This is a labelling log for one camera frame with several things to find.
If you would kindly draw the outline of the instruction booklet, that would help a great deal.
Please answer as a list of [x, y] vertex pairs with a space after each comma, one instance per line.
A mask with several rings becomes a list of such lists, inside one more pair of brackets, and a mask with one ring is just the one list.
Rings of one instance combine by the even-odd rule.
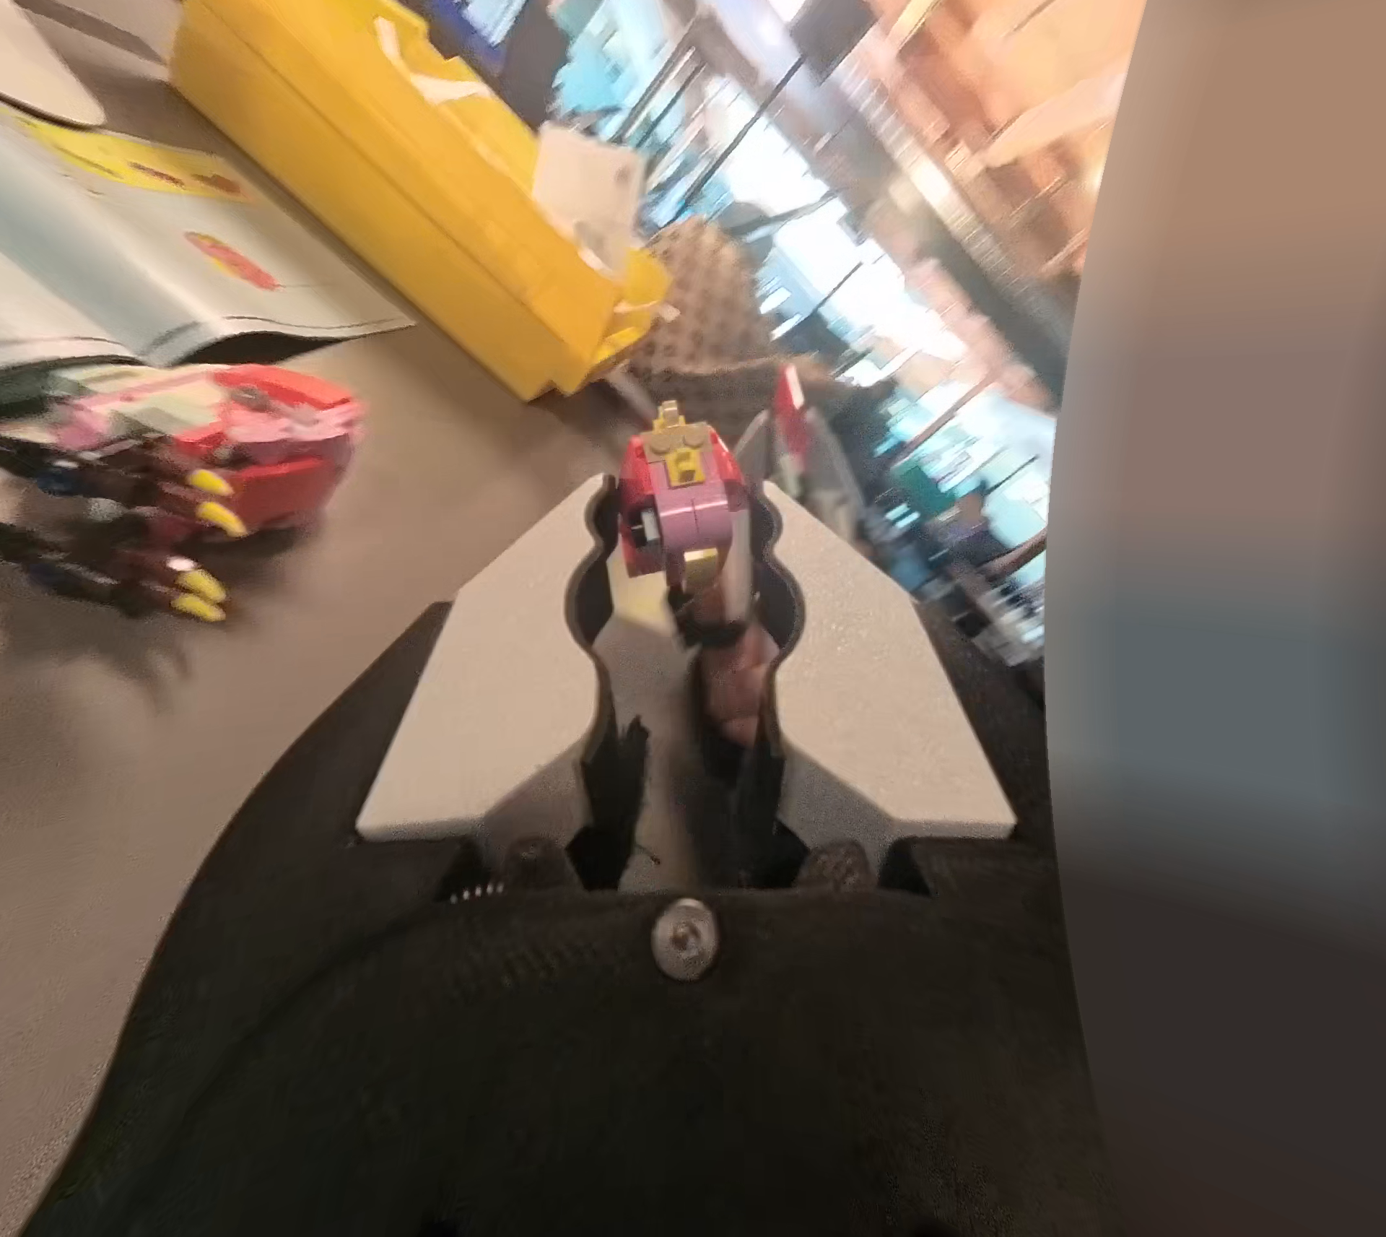
[[170, 368], [246, 337], [348, 343], [412, 319], [217, 154], [4, 109], [4, 377]]

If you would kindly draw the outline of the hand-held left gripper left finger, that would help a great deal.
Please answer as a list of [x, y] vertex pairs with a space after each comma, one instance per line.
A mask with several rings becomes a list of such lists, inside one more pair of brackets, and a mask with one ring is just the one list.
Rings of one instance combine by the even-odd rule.
[[467, 581], [355, 816], [367, 842], [624, 837], [647, 801], [635, 740], [650, 629], [592, 477]]

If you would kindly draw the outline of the grey studded baseplate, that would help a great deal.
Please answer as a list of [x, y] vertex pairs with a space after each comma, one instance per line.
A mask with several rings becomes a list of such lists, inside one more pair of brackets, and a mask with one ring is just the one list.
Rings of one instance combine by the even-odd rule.
[[749, 254], [705, 218], [664, 228], [647, 252], [669, 277], [671, 313], [650, 326], [626, 375], [650, 404], [675, 402], [732, 441], [770, 406], [781, 371]]

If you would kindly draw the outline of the small red pink brick assembly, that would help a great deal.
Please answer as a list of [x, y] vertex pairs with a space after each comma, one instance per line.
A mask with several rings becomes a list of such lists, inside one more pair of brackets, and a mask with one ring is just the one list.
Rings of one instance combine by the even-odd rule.
[[745, 631], [749, 602], [700, 608], [718, 595], [749, 517], [751, 491], [720, 434], [666, 400], [635, 434], [616, 483], [620, 559], [633, 580], [656, 578], [688, 646], [728, 648]]

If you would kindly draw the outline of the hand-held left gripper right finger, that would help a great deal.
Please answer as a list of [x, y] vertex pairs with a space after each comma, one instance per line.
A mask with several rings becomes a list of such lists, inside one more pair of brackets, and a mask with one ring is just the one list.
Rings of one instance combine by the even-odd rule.
[[1013, 808], [909, 595], [773, 483], [751, 519], [771, 820], [800, 842], [1008, 841]]

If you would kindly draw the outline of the white paper scrap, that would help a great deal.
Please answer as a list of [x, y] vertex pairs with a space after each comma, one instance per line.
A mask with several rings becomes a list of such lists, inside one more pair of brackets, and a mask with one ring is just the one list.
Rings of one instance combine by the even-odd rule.
[[645, 192], [639, 152], [560, 124], [539, 129], [531, 199], [599, 273], [626, 275]]

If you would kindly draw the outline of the white flat device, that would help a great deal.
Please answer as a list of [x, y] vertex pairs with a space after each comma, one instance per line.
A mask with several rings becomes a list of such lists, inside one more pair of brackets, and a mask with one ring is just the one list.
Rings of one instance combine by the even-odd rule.
[[104, 107], [13, 0], [2, 0], [2, 103], [66, 129], [108, 126]]

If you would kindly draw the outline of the yellow cardboard box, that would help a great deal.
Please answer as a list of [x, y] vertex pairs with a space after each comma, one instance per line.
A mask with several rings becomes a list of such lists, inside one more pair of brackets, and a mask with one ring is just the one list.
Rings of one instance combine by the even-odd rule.
[[183, 103], [522, 402], [626, 362], [667, 311], [535, 196], [554, 145], [395, 0], [183, 0]]

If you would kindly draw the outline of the red pink toy brick model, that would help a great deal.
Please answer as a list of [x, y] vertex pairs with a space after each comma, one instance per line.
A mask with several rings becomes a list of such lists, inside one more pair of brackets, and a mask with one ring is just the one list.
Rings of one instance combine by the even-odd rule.
[[79, 508], [59, 538], [6, 521], [4, 568], [125, 617], [225, 621], [200, 553], [316, 525], [367, 426], [363, 404], [285, 366], [60, 368], [4, 426], [4, 477]]

